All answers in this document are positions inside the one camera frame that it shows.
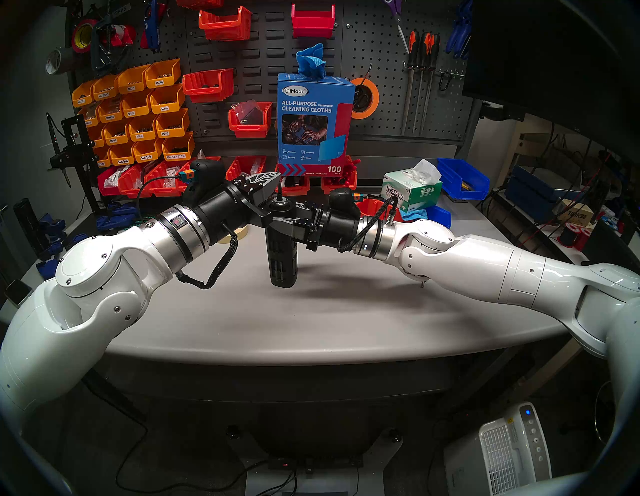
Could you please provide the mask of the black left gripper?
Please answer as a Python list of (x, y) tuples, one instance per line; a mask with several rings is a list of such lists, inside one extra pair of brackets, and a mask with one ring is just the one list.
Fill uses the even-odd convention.
[(199, 241), (210, 247), (245, 225), (270, 226), (273, 214), (268, 200), (281, 183), (279, 172), (242, 175), (213, 184), (193, 180), (193, 212)]

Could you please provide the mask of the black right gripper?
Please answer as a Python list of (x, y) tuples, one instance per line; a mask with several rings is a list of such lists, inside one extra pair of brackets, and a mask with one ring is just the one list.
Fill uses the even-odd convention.
[(321, 246), (337, 249), (352, 241), (360, 218), (358, 209), (343, 212), (324, 209), (312, 201), (297, 201), (295, 217), (273, 217), (268, 227), (315, 252)]

